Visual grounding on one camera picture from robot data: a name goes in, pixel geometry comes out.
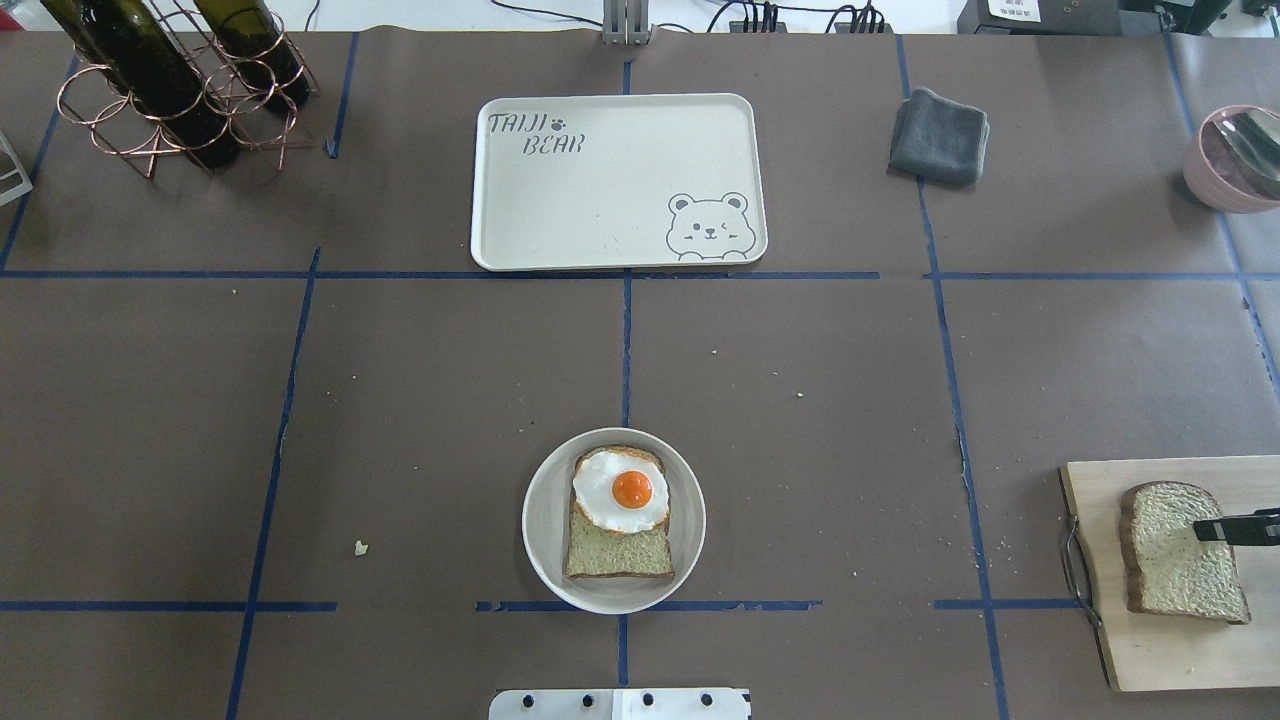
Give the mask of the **plain bread slice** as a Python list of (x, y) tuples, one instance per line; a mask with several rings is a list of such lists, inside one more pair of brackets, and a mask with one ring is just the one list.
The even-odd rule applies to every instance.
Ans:
[(1148, 482), (1124, 493), (1119, 537), (1129, 611), (1251, 623), (1234, 552), (1196, 536), (1196, 521), (1220, 512), (1207, 489), (1181, 482)]

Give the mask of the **cream bear tray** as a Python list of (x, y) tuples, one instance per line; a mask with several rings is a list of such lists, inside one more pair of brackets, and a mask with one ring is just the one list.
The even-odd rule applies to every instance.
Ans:
[(499, 97), (477, 113), (470, 251), (489, 272), (732, 266), (768, 245), (740, 95)]

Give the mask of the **pink bowl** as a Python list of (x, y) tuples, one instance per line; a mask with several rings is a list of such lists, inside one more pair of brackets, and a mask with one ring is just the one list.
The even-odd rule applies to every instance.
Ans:
[[(1277, 200), (1254, 193), (1236, 173), (1229, 147), (1212, 120), (1253, 105), (1229, 105), (1210, 113), (1193, 132), (1183, 161), (1188, 190), (1202, 204), (1231, 214), (1257, 214), (1277, 208)], [(1277, 118), (1277, 113), (1265, 109)]]

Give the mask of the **metal scoop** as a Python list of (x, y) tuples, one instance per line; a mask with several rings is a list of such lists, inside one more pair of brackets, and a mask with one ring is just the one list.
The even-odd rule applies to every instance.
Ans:
[(1277, 118), (1262, 108), (1248, 108), (1212, 123), (1245, 184), (1257, 195), (1279, 200)]

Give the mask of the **folded grey cloth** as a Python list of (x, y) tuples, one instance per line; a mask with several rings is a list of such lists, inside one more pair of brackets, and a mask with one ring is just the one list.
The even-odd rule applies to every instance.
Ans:
[(989, 117), (931, 88), (911, 88), (899, 106), (888, 165), (947, 184), (973, 186), (983, 176)]

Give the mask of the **black box device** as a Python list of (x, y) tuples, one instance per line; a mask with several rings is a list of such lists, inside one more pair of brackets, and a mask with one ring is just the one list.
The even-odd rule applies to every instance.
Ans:
[(959, 35), (1120, 36), (1117, 1), (965, 1)]

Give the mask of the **bread slice under egg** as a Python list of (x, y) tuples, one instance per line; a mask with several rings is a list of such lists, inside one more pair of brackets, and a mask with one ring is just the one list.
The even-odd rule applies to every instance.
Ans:
[(654, 530), (616, 534), (594, 527), (576, 510), (570, 487), (570, 539), (564, 574), (582, 578), (671, 578), (675, 565), (669, 547), (669, 518)]

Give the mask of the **fried egg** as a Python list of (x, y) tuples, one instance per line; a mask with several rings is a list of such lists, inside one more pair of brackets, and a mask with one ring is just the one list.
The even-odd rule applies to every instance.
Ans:
[(571, 483), (576, 510), (594, 527), (616, 534), (654, 530), (669, 518), (669, 488), (662, 461), (630, 446), (604, 446), (576, 461)]

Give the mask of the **white round plate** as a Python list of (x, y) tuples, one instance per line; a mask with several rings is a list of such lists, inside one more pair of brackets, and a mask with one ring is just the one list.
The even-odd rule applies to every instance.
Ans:
[(653, 609), (692, 574), (707, 533), (701, 487), (685, 459), (641, 430), (573, 437), (536, 470), (522, 534), (543, 582), (577, 609)]

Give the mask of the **middle green wine bottle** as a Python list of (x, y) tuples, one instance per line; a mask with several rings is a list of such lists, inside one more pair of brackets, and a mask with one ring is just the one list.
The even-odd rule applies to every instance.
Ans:
[(285, 115), (311, 94), (308, 79), (262, 1), (197, 1), (224, 53), (237, 58), (247, 88), (264, 94), (269, 110)]

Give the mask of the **green wine bottle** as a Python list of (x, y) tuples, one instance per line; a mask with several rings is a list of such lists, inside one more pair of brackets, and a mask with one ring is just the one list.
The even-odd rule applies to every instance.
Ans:
[(86, 60), (109, 67), (108, 77), (134, 108), (156, 118), (165, 138), (209, 169), (233, 163), (241, 146), (228, 119), (142, 1), (44, 1)]
[(262, 1), (197, 1), (224, 53), (237, 58), (247, 88), (264, 94), (269, 110), (285, 115), (311, 94), (308, 79)]

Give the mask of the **front green wine bottle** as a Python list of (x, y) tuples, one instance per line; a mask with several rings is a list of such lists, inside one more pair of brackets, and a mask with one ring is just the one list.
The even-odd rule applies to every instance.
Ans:
[(108, 77), (134, 108), (156, 118), (165, 138), (209, 169), (233, 163), (241, 146), (228, 119), (142, 1), (44, 1), (86, 60), (109, 67)]

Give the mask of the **aluminium frame post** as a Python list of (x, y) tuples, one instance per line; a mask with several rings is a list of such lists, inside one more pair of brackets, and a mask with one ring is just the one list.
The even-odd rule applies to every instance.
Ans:
[(648, 45), (652, 40), (649, 0), (604, 0), (602, 38), (604, 45)]

